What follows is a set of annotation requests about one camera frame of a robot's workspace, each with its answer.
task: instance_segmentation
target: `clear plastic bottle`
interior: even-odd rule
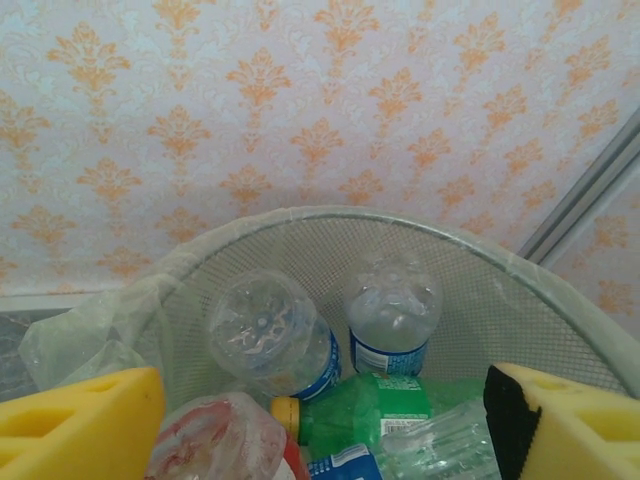
[[[315,480],[499,480],[481,399],[309,464]]]
[[[308,400],[340,378],[333,333],[304,289],[281,272],[232,279],[209,333],[220,366],[268,395]]]
[[[418,375],[442,313],[442,291],[410,254],[365,259],[344,289],[358,372]]]

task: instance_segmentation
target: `bottle cap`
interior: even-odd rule
[[[271,400],[271,416],[298,440],[300,433],[300,400],[291,397],[275,397]]]

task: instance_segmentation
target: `patterned wall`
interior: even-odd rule
[[[640,161],[546,266],[640,341]]]
[[[637,0],[4,0],[0,286],[235,217],[385,207],[517,250],[640,100]]]

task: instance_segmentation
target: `plastic bottle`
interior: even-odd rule
[[[375,445],[385,433],[428,419],[431,406],[422,379],[366,373],[310,402],[275,398],[271,414],[314,460],[355,443]]]
[[[232,279],[209,333],[220,366],[269,395],[309,399],[340,378],[333,333],[304,289],[281,272]]]
[[[368,449],[354,445],[309,464],[315,480],[496,479],[482,400],[382,437]]]
[[[409,254],[365,259],[344,288],[357,372],[418,375],[442,311],[442,292]]]
[[[198,398],[165,420],[145,480],[308,480],[300,447],[245,393]]]

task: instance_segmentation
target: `wire mesh wastebasket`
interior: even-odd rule
[[[229,278],[254,268],[278,269],[306,288],[345,353],[343,376],[352,375],[341,282],[363,252],[401,249],[426,262],[445,294],[422,375],[484,377],[492,362],[507,361],[640,395],[640,344],[550,272],[468,232],[369,208],[304,207],[231,222],[148,272],[175,280],[141,333],[162,344],[170,405],[231,380],[209,354],[205,322]]]

